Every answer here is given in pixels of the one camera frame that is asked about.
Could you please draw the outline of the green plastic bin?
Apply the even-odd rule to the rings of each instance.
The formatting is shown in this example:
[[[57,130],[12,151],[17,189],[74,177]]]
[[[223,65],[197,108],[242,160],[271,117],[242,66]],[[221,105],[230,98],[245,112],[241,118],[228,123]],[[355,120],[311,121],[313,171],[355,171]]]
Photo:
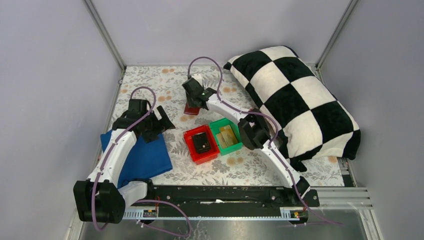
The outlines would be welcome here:
[[[222,156],[236,152],[243,147],[238,126],[227,118],[208,124]]]

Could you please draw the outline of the aluminium front rail frame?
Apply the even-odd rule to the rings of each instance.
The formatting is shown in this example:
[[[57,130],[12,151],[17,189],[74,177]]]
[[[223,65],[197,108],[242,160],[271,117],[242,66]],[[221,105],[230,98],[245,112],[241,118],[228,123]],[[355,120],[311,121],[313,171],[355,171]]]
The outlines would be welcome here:
[[[117,220],[277,221],[297,228],[312,225],[312,217],[324,210],[353,210],[369,240],[383,237],[364,187],[312,187],[299,198],[277,186],[153,185]]]

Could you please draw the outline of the black VIP card stack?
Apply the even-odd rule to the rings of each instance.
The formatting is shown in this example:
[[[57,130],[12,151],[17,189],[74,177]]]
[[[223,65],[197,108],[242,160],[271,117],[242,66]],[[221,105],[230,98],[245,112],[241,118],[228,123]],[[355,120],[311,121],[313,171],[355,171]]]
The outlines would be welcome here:
[[[211,150],[211,145],[206,132],[200,132],[192,136],[195,152],[203,154]]]

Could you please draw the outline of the left red plastic bin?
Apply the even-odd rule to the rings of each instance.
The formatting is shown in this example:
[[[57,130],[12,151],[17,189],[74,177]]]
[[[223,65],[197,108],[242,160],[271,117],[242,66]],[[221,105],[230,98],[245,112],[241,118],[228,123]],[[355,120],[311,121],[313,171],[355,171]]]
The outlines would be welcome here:
[[[219,147],[207,124],[185,131],[183,138],[190,157],[196,165],[214,160],[220,154]]]

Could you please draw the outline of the black white checkered pillow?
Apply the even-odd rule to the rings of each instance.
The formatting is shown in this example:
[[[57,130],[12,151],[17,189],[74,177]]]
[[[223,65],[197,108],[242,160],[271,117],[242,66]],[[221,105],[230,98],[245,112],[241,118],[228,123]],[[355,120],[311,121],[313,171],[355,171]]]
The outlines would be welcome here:
[[[361,143],[357,122],[290,47],[237,55],[224,69],[272,117],[279,151],[296,171],[305,172],[304,161],[311,159],[356,158]]]

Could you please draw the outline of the blue folded cloth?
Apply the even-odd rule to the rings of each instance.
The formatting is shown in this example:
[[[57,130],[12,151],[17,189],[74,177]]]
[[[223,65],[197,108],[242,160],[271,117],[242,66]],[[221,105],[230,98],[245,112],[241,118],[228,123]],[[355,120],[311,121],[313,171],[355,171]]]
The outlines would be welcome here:
[[[119,174],[112,175],[117,189],[128,185],[129,182],[151,179],[173,169],[162,134],[152,142],[145,143],[143,138],[139,138],[132,148],[126,146],[118,152],[119,149],[118,146],[113,148],[103,169],[106,171],[114,162],[114,157],[118,157],[113,166],[121,169]]]

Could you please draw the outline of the red leather card holder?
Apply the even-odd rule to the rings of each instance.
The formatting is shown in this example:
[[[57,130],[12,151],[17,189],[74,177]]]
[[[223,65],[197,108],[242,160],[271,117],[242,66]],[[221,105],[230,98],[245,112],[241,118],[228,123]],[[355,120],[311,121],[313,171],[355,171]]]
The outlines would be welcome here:
[[[186,103],[183,113],[186,115],[197,116],[200,112],[200,107],[190,107],[188,103]]]

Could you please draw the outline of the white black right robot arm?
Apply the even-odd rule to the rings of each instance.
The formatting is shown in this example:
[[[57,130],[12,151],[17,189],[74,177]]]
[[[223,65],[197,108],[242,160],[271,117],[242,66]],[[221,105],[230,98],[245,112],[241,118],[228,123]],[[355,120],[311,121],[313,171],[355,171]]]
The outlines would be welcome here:
[[[296,171],[278,150],[272,141],[264,113],[254,108],[248,110],[220,99],[217,91],[203,87],[200,74],[189,75],[182,84],[190,107],[215,112],[236,124],[243,145],[251,151],[257,151],[273,165],[279,181],[287,190],[287,201],[293,206],[301,205],[307,199],[311,189],[308,181]]]

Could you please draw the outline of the gold cards in green bin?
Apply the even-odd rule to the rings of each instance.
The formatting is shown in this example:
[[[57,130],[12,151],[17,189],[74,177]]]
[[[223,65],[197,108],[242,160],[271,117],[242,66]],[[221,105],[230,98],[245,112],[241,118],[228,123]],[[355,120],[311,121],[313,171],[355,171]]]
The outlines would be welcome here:
[[[230,125],[220,127],[219,133],[216,135],[216,138],[222,149],[232,147],[239,143]]]

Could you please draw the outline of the floral patterned table mat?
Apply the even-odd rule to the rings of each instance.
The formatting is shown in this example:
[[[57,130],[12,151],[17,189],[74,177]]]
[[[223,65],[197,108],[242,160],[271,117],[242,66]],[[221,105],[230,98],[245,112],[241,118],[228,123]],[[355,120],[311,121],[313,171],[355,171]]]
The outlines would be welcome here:
[[[187,74],[200,74],[204,86],[219,89],[226,101],[242,108],[254,102],[228,71],[215,66],[129,66],[120,82],[112,120],[127,108],[130,97],[152,100],[164,108],[175,129],[163,133],[172,170],[154,177],[156,185],[278,186],[280,178],[274,164],[260,152],[245,147],[195,164],[184,141],[184,132],[221,119],[217,113],[201,110],[198,115],[184,114],[186,95],[182,83]]]

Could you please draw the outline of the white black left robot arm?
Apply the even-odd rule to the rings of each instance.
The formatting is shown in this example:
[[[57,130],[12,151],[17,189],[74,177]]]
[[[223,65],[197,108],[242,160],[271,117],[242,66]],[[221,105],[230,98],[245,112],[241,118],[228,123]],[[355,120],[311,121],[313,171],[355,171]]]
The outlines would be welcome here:
[[[128,109],[101,137],[103,155],[86,180],[73,187],[79,219],[118,224],[136,201],[148,206],[155,200],[151,179],[172,170],[163,132],[174,129],[162,106],[130,99]]]

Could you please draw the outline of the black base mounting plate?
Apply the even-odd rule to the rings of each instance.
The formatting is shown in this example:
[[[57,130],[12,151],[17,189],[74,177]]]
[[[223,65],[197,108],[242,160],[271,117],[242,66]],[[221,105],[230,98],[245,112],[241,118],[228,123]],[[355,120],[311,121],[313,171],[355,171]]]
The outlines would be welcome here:
[[[155,185],[147,200],[160,200],[159,217],[179,217],[179,207],[188,217],[259,218],[279,217],[281,208],[305,210],[319,207],[316,190],[295,200],[284,187],[275,186],[176,186]]]

